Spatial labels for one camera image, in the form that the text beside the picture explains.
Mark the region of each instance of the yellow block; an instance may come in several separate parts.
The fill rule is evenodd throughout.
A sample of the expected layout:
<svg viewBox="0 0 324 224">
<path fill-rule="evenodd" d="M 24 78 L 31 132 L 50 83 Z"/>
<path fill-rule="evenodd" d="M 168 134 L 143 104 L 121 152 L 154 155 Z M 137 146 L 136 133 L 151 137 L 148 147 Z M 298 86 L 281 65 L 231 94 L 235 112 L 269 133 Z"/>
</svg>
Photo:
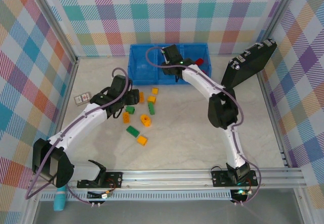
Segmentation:
<svg viewBox="0 0 324 224">
<path fill-rule="evenodd" d="M 147 143 L 147 138 L 141 135 L 140 137 L 138 137 L 137 142 L 139 142 L 142 146 L 145 146 Z"/>
<path fill-rule="evenodd" d="M 155 96 L 149 96 L 147 98 L 147 102 L 152 102 L 153 104 L 155 104 L 155 101 L 156 101 L 156 97 Z"/>
<path fill-rule="evenodd" d="M 144 124 L 145 127 L 151 126 L 151 119 L 148 115 L 143 114 L 141 116 L 141 121 Z"/>
<path fill-rule="evenodd" d="M 144 102 L 144 92 L 140 92 L 140 103 Z"/>
<path fill-rule="evenodd" d="M 158 94 L 158 88 L 152 88 L 152 94 L 157 95 Z"/>
<path fill-rule="evenodd" d="M 123 113 L 123 122 L 124 124 L 129 124 L 130 123 L 130 114 L 128 111 Z"/>
</svg>

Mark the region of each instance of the marble surface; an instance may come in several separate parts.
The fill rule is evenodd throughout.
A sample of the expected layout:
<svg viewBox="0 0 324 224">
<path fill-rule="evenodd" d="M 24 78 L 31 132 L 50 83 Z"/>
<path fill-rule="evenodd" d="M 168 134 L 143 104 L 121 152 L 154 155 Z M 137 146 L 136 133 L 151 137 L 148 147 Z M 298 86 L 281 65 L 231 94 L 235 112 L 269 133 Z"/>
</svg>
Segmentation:
<svg viewBox="0 0 324 224">
<path fill-rule="evenodd" d="M 211 56 L 212 79 L 218 83 L 232 56 Z M 63 126 L 77 117 L 85 105 L 76 106 L 74 96 L 90 91 L 98 93 L 112 81 L 115 67 L 127 70 L 128 57 L 83 59 L 75 78 Z M 145 98 L 152 86 L 140 86 Z M 222 130 L 208 118 L 208 102 L 190 85 L 158 86 L 152 125 L 144 127 L 142 114 L 149 114 L 147 103 L 135 106 L 133 127 L 148 138 L 146 146 L 126 132 L 129 124 L 122 117 L 109 119 L 79 143 L 71 160 L 93 159 L 108 169 L 201 169 L 225 167 L 226 153 Z M 245 155 L 259 167 L 283 167 L 266 105 L 256 76 L 235 88 L 245 122 L 238 129 Z"/>
</svg>

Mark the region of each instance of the green block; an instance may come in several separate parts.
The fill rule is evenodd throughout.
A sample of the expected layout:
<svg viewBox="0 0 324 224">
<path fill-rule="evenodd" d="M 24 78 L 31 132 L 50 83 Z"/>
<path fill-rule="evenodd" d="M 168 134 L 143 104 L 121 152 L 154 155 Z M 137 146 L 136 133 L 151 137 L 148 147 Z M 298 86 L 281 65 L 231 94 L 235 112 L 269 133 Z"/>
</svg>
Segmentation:
<svg viewBox="0 0 324 224">
<path fill-rule="evenodd" d="M 153 104 L 153 102 L 149 102 L 149 103 L 148 103 L 148 110 L 150 111 L 150 114 L 151 114 L 151 115 L 154 115 L 154 114 L 155 114 L 155 110 L 154 110 L 154 104 Z"/>
<path fill-rule="evenodd" d="M 133 135 L 135 138 L 140 134 L 140 131 L 138 131 L 137 129 L 135 129 L 134 127 L 132 126 L 129 126 L 127 129 L 126 129 L 127 132 L 129 132 L 131 135 Z"/>
<path fill-rule="evenodd" d="M 133 106 L 127 106 L 126 107 L 126 111 L 129 113 L 129 114 L 134 114 L 135 112 L 135 108 Z"/>
</svg>

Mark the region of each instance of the plaid wall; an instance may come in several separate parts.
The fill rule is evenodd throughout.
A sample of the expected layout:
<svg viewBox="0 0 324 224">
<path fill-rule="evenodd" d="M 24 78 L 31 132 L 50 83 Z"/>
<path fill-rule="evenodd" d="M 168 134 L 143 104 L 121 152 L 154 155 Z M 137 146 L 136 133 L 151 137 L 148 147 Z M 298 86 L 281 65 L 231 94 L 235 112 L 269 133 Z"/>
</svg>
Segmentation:
<svg viewBox="0 0 324 224">
<path fill-rule="evenodd" d="M 141 43 L 204 42 L 213 54 L 240 53 L 280 0 L 47 1 L 77 54 L 106 56 Z"/>
<path fill-rule="evenodd" d="M 0 223 L 18 221 L 32 145 L 54 133 L 71 68 L 35 0 L 0 0 Z"/>
<path fill-rule="evenodd" d="M 324 219 L 324 0 L 293 0 L 263 76 L 294 167 Z"/>
</svg>

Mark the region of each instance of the blue bin divider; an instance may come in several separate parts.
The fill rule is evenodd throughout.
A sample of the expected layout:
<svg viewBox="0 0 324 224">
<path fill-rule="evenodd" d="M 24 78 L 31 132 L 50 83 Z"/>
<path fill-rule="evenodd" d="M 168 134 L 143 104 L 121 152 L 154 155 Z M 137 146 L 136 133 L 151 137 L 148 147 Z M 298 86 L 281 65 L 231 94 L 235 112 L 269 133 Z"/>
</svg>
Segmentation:
<svg viewBox="0 0 324 224">
<path fill-rule="evenodd" d="M 134 85 L 175 85 L 188 84 L 184 80 L 179 80 L 177 83 L 174 76 L 166 76 L 162 69 L 150 65 L 145 59 L 147 49 L 155 46 L 167 47 L 172 44 L 138 44 L 131 45 L 130 57 L 128 63 L 128 74 L 133 80 Z M 209 58 L 208 46 L 206 43 L 179 43 L 176 44 L 183 58 L 191 58 L 196 61 L 199 58 L 204 60 L 200 66 L 210 77 L 212 67 Z M 161 65 L 165 60 L 159 49 L 155 49 L 149 53 L 149 59 L 154 64 Z"/>
</svg>

